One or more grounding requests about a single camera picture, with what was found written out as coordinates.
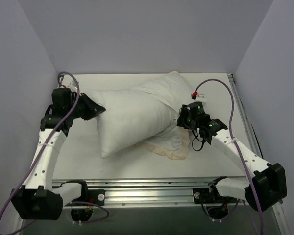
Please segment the green and cream pillowcase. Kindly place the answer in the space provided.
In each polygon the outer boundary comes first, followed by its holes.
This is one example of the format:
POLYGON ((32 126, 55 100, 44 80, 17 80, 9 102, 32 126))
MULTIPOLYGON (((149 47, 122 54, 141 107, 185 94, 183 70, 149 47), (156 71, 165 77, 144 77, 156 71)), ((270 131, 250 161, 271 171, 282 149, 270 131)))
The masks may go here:
POLYGON ((189 144, 189 131, 175 127, 165 135, 147 138, 134 146, 171 160, 184 160, 189 154, 189 144))

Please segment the white pillow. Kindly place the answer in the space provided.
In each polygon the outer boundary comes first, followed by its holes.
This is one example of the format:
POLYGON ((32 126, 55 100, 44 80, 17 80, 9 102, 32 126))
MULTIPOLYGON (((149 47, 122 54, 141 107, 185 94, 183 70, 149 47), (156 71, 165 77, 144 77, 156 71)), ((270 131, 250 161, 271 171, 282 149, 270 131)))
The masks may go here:
POLYGON ((91 99, 106 111, 97 117, 102 158, 177 127, 179 111, 191 101, 192 88, 179 73, 122 90, 97 90, 91 99))

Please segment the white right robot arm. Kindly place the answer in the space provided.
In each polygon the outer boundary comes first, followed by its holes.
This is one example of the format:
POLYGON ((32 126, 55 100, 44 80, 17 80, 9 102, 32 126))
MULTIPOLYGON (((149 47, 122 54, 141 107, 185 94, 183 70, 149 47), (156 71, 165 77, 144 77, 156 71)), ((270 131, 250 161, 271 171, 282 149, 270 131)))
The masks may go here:
POLYGON ((177 121, 183 127, 227 156, 245 173, 245 179, 220 176, 209 184, 208 197, 219 202, 224 197, 245 200, 255 211, 264 212, 287 196, 286 174, 279 163, 271 164, 234 138, 219 119, 205 113, 201 102, 182 105, 177 121))

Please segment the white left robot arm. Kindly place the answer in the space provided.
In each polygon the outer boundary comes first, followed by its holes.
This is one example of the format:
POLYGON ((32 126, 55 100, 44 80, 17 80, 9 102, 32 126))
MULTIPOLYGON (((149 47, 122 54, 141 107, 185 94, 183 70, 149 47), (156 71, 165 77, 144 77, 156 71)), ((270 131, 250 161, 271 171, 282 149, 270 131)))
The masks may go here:
POLYGON ((92 101, 85 93, 78 94, 69 88, 57 88, 51 94, 40 122, 39 143, 30 172, 13 194, 11 202, 21 219, 57 220, 65 205, 89 202, 89 190, 84 180, 69 180, 59 188, 52 188, 57 159, 69 129, 75 119, 91 120, 105 108, 92 101))

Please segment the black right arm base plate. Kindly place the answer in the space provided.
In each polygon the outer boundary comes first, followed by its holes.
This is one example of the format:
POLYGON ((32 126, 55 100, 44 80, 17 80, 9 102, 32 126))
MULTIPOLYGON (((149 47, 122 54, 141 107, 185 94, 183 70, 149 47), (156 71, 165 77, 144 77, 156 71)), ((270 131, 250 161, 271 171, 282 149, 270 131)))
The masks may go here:
POLYGON ((209 187, 193 188, 192 192, 195 204, 226 204, 237 202, 237 199, 233 197, 220 196, 209 187))

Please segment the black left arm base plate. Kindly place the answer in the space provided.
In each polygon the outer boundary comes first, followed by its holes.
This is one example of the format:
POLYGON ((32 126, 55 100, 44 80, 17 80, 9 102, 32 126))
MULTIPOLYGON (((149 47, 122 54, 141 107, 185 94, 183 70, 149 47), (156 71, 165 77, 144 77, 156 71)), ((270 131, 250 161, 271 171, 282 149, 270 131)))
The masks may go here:
POLYGON ((71 200, 70 202, 87 202, 88 204, 93 203, 99 206, 105 205, 105 194, 106 191, 103 189, 88 189, 87 192, 82 191, 80 197, 71 200))

